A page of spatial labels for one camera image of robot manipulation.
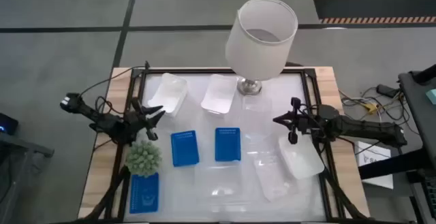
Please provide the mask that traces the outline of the dark device with blue light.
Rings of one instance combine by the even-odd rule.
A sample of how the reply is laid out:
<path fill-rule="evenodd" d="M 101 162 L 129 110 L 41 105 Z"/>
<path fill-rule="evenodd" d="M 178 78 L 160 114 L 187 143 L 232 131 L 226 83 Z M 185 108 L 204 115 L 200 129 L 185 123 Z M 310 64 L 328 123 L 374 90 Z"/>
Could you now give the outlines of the dark device with blue light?
<path fill-rule="evenodd" d="M 3 113 L 0 113 L 0 133 L 14 135 L 17 131 L 19 122 Z"/>

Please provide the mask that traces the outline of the black metal table frame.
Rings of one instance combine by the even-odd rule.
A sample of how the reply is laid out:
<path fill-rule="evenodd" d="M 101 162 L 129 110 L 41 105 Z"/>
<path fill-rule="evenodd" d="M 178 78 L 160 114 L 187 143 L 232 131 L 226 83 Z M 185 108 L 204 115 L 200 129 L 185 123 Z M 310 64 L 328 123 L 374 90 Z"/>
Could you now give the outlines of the black metal table frame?
<path fill-rule="evenodd" d="M 142 79 L 148 74 L 232 74 L 229 67 L 187 67 L 187 68 L 150 68 L 144 70 L 143 67 L 135 67 L 129 70 L 126 67 L 116 67 L 112 70 L 112 80 L 108 83 L 106 99 L 111 101 L 114 108 L 129 109 L 129 100 L 131 97 L 141 95 L 144 90 L 145 81 Z M 337 81 L 332 67 L 285 67 L 283 73 L 306 74 L 312 81 L 312 87 L 309 89 L 312 102 L 329 105 L 343 112 L 343 105 L 339 94 Z M 337 145 L 330 145 L 326 148 L 323 155 L 328 162 L 328 172 L 338 184 L 343 185 L 344 192 L 350 193 L 357 190 L 356 194 L 351 194 L 350 198 L 355 202 L 355 206 L 363 214 L 369 215 L 367 201 L 364 199 L 362 185 L 353 187 L 351 181 L 359 179 L 357 167 L 354 165 L 350 170 L 345 169 L 344 163 L 351 161 L 351 146 L 343 140 L 338 140 Z M 335 212 L 327 218 L 329 223 L 340 224 L 357 224 L 357 220 L 351 218 L 344 201 L 334 193 L 327 180 L 322 181 L 326 187 L 327 193 L 324 195 L 328 198 L 328 203 L 336 208 Z"/>

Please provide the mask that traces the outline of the green artificial plant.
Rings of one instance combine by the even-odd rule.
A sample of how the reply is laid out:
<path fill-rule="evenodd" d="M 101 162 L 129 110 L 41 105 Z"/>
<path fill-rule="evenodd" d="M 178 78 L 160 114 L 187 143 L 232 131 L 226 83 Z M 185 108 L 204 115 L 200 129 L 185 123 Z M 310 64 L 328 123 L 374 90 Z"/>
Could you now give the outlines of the green artificial plant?
<path fill-rule="evenodd" d="M 132 143 L 125 164 L 131 174 L 148 177 L 157 173 L 161 161 L 161 149 L 151 141 L 140 140 Z"/>

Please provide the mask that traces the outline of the white plastic basket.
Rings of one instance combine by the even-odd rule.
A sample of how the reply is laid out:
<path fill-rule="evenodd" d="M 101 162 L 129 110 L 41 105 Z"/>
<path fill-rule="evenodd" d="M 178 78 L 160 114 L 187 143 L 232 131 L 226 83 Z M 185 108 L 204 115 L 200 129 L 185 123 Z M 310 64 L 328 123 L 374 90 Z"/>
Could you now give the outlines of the white plastic basket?
<path fill-rule="evenodd" d="M 201 107 L 215 114 L 227 114 L 236 92 L 237 77 L 213 74 L 210 77 Z"/>
<path fill-rule="evenodd" d="M 175 117 L 188 92 L 186 79 L 170 73 L 164 73 L 153 97 L 147 101 L 150 107 L 162 106 L 166 115 Z"/>
<path fill-rule="evenodd" d="M 316 151 L 311 136 L 297 133 L 296 144 L 291 144 L 287 137 L 280 137 L 278 147 L 285 166 L 290 174 L 298 180 L 310 178 L 324 171 L 324 164 Z"/>

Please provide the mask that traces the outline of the white shade table lamp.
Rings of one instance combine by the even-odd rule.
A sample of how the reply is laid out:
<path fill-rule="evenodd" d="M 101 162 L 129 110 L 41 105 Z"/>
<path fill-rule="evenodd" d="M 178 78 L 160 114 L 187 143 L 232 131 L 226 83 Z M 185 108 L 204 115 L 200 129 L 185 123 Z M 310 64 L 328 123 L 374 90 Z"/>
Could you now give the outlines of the white shade table lamp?
<path fill-rule="evenodd" d="M 280 0 L 249 0 L 236 11 L 225 59 L 240 94 L 257 95 L 263 81 L 282 72 L 297 30 L 296 13 Z"/>

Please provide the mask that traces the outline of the black power adapter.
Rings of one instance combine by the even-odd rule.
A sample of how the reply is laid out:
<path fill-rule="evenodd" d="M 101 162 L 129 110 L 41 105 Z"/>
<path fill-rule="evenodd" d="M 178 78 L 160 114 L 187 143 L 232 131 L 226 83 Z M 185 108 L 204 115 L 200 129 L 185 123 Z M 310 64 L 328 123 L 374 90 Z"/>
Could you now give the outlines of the black power adapter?
<path fill-rule="evenodd" d="M 389 86 L 386 86 L 384 84 L 378 84 L 376 86 L 376 92 L 379 93 L 380 95 L 389 97 L 389 98 L 394 98 L 396 97 L 396 95 L 399 93 L 400 89 L 394 89 L 391 88 Z"/>

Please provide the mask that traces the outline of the grey cart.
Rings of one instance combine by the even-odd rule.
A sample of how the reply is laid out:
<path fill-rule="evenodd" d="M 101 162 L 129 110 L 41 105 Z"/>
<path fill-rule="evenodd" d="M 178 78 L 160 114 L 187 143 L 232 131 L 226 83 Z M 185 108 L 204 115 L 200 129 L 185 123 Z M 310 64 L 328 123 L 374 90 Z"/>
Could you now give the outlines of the grey cart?
<path fill-rule="evenodd" d="M 13 135 L 0 133 L 0 224 L 7 224 L 11 219 L 34 154 L 51 158 L 54 151 Z"/>

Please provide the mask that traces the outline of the black desk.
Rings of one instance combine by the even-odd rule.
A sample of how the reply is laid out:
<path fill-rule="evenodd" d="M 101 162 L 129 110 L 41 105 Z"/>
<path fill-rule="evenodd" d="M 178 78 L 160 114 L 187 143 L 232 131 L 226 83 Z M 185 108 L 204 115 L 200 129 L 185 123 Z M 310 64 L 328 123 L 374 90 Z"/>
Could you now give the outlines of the black desk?
<path fill-rule="evenodd" d="M 399 82 L 420 134 L 422 148 L 359 167 L 362 179 L 411 170 L 436 170 L 436 105 L 425 95 L 436 89 L 436 64 L 423 71 L 399 74 Z"/>

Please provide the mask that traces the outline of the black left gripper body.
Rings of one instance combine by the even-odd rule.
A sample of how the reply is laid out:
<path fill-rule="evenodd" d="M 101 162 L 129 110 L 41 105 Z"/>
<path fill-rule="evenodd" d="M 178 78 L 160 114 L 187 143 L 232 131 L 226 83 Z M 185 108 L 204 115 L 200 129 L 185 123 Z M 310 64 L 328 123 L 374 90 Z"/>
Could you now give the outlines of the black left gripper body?
<path fill-rule="evenodd" d="M 150 128 L 148 124 L 148 118 L 153 115 L 144 115 L 142 113 L 142 103 L 138 97 L 133 97 L 130 101 L 130 105 L 134 109 L 124 113 L 123 116 L 123 144 L 131 144 L 136 138 L 140 130 L 146 130 L 146 136 L 149 140 L 157 141 L 158 135 L 154 131 L 154 128 Z"/>

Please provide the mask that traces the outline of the black storage crate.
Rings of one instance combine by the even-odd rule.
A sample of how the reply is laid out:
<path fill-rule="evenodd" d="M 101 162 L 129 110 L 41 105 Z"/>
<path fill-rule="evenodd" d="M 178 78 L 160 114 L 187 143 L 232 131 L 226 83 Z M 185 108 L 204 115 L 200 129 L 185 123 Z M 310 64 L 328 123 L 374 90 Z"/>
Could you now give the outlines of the black storage crate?
<path fill-rule="evenodd" d="M 436 220 L 436 170 L 416 170 L 407 173 L 410 183 L 419 183 L 424 192 L 430 215 Z"/>

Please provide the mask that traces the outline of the blue plastic basket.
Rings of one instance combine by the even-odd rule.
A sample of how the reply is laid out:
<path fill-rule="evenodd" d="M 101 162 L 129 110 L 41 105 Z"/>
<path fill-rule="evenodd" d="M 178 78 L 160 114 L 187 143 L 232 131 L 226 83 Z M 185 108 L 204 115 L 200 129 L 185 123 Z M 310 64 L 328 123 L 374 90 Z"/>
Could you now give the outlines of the blue plastic basket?
<path fill-rule="evenodd" d="M 189 166 L 199 163 L 200 157 L 196 132 L 194 130 L 173 133 L 170 136 L 170 139 L 174 167 Z"/>
<path fill-rule="evenodd" d="M 215 160 L 240 161 L 240 129 L 238 127 L 218 127 L 215 130 Z"/>
<path fill-rule="evenodd" d="M 157 212 L 159 205 L 159 174 L 133 175 L 130 186 L 130 214 Z"/>

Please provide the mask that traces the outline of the black hazard-striped floor mat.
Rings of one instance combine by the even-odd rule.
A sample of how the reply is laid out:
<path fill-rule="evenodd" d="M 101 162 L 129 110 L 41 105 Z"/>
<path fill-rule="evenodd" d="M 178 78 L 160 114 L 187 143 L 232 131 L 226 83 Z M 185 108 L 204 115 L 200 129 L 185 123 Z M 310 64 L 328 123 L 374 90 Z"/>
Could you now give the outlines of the black hazard-striped floor mat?
<path fill-rule="evenodd" d="M 436 0 L 313 0 L 324 24 L 436 23 Z"/>

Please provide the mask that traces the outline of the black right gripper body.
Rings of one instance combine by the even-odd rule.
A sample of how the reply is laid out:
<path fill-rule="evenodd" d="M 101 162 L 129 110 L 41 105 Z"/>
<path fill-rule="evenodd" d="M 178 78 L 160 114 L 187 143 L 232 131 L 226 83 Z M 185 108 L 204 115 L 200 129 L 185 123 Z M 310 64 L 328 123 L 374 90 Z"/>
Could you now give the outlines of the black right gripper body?
<path fill-rule="evenodd" d="M 322 128 L 313 116 L 309 116 L 306 112 L 301 110 L 301 100 L 297 97 L 291 98 L 292 111 L 289 111 L 290 132 L 288 133 L 288 140 L 290 144 L 297 144 L 298 136 L 297 131 L 302 135 L 315 133 L 315 136 L 322 140 Z"/>

